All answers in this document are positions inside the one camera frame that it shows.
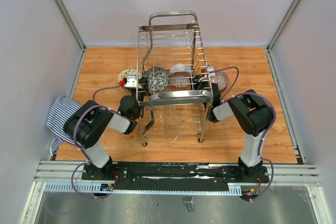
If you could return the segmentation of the blue striped cloth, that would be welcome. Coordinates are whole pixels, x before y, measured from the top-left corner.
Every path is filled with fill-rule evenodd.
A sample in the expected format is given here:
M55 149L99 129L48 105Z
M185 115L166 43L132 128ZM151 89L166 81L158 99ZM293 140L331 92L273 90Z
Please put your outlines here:
M81 105L66 95L58 96L53 102L45 126L54 133L54 138L50 144L50 153L57 152L63 142L74 145L71 137L63 130L64 124L70 117L81 108Z

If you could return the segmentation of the black leaf coral bowl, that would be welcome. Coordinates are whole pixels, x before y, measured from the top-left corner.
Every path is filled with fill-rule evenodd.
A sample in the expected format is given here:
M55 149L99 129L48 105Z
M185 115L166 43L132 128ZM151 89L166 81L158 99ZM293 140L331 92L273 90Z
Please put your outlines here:
M153 67L146 74L148 87L152 91L163 91L169 84L169 74L161 67Z

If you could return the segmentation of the plain white bowl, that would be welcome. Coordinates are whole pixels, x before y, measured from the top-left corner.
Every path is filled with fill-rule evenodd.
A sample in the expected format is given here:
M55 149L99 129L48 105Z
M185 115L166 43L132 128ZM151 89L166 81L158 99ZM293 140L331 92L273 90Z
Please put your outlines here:
M170 72L178 72L178 71L185 71L185 72L190 72L190 67L181 63L178 63L176 65L174 65Z

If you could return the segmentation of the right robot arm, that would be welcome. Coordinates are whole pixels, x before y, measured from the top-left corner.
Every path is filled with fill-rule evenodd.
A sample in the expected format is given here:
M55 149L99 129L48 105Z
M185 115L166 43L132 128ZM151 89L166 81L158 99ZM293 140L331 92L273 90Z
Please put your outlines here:
M191 81L194 90L209 91L212 95L211 103L203 103L205 122L218 123L233 116L244 132L243 152L238 158L238 177L244 182L263 181L266 172L263 163L271 163L262 156L264 141L277 117L273 104L253 89L223 101L218 84L208 83L205 75L191 77Z

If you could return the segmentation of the red ikat pattern bowl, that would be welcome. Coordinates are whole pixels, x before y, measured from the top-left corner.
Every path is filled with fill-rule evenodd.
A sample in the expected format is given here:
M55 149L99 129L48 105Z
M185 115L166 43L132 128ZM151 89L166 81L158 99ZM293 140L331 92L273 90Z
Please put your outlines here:
M214 75L210 77L210 80L211 83L218 85L220 92L225 91L228 86L228 75L224 71L214 73Z

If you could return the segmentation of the red geometric pattern bowl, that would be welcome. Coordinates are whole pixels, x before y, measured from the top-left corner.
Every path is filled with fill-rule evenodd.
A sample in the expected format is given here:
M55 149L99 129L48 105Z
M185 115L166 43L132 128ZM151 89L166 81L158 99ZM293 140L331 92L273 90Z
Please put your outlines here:
M169 73L169 85L186 88L191 83L191 74L186 70L174 70Z

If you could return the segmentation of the yellow rim leaf bowl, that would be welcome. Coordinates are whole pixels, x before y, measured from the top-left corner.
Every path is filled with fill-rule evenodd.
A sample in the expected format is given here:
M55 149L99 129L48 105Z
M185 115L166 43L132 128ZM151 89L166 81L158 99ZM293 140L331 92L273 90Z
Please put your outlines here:
M121 82L127 76L135 76L136 74L138 74L138 72L134 69L123 70L118 75L118 82Z

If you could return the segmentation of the aluminium frame rail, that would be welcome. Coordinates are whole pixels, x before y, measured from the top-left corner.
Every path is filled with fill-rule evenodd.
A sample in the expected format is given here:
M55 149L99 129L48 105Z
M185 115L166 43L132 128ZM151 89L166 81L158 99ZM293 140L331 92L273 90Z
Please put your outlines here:
M79 35L79 32L77 31L67 9L66 6L64 4L64 2L62 0L53 0L61 14L61 16L63 17L68 29L70 30L73 38L75 39L78 47L80 48L81 51L85 51L86 46L85 43L83 42L81 36Z

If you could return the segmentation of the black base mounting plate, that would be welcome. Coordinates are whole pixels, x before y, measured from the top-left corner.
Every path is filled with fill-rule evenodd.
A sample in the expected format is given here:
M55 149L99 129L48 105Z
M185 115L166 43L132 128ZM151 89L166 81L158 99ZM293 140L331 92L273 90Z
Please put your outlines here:
M206 189L216 188L229 183L268 183L270 171L264 169L263 181L259 179L244 181L238 173L238 165L210 164L210 163L153 163L153 162L114 162L112 163L118 177L113 175L110 179L93 178L83 168L83 180L114 180L118 184L130 187L140 184L141 187L160 187L162 189Z

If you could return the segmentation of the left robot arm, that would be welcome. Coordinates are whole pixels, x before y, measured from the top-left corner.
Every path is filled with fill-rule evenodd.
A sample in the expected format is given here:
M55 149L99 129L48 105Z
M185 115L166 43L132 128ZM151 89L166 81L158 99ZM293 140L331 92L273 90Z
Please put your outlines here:
M89 100L64 123L63 131L85 155L88 160L85 163L85 170L93 178L105 180L113 175L115 178L118 177L112 165L112 158L104 150L100 137L106 128L129 135L135 129L137 120L143 117L144 108L139 103L149 94L148 81L141 76L130 87L130 82L137 76L125 79L131 94L122 97L117 111L109 110L94 100Z

